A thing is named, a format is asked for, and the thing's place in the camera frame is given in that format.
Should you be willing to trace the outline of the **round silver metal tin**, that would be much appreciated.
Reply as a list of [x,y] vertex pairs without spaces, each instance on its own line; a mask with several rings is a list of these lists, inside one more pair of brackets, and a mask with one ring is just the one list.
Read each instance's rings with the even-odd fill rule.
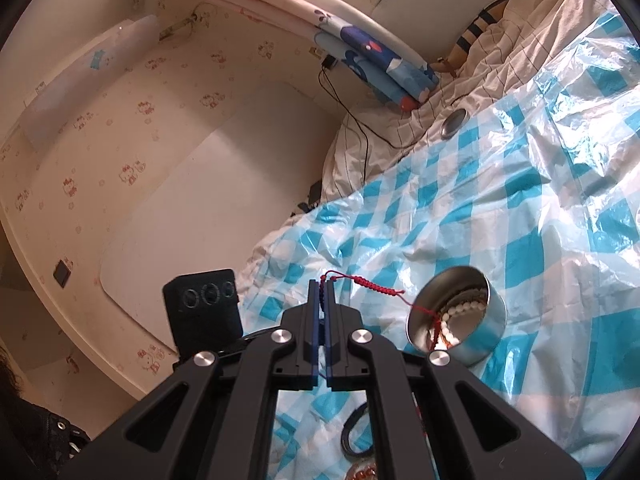
[[414,300],[406,325],[416,351],[446,351],[465,366],[486,359],[505,330],[506,305],[472,266],[452,266],[435,275]]

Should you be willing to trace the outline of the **blue white checkered plastic sheet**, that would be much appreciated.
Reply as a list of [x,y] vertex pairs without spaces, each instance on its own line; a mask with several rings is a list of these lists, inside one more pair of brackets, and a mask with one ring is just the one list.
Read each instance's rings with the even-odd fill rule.
[[596,478],[639,416],[639,47],[608,11],[451,140],[265,238],[247,332],[329,270],[414,297],[481,270],[506,331],[474,373]]

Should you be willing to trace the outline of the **blue cartoon curtain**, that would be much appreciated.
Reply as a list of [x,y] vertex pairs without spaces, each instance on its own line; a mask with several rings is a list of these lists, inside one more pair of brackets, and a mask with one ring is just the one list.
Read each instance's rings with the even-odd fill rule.
[[405,112],[423,104],[438,85],[420,54],[343,0],[205,1],[308,39]]

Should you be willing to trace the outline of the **silver tin lid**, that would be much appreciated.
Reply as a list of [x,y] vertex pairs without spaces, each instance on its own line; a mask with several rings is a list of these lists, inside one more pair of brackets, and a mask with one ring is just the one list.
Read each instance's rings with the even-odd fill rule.
[[468,120],[469,113],[465,108],[458,108],[452,112],[442,123],[442,130],[440,130],[442,140],[453,138]]

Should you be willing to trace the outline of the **striped pillow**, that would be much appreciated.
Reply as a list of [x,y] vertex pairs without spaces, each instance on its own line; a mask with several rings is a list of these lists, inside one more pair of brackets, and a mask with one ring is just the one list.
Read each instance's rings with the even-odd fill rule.
[[438,58],[432,64],[436,73],[457,76],[457,71],[469,56],[472,44],[486,32],[488,27],[497,24],[503,17],[504,9],[510,0],[496,0],[477,14],[472,23],[462,32],[448,55]]

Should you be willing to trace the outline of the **white grid bed sheet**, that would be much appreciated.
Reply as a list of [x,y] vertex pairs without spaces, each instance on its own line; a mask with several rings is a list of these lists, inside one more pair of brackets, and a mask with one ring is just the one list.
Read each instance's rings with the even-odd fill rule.
[[475,116],[520,88],[613,8],[611,0],[510,0],[457,76],[442,74],[420,108],[404,113],[374,96],[350,107],[324,161],[322,200],[349,196],[412,151],[440,142],[452,112],[465,108]]

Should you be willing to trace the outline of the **white wall panel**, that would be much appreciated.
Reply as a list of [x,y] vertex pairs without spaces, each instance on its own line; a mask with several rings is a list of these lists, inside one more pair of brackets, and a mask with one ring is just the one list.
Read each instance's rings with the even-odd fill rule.
[[322,167],[340,122],[289,84],[266,84],[168,174],[114,235],[104,292],[167,347],[162,294],[178,275],[240,272]]

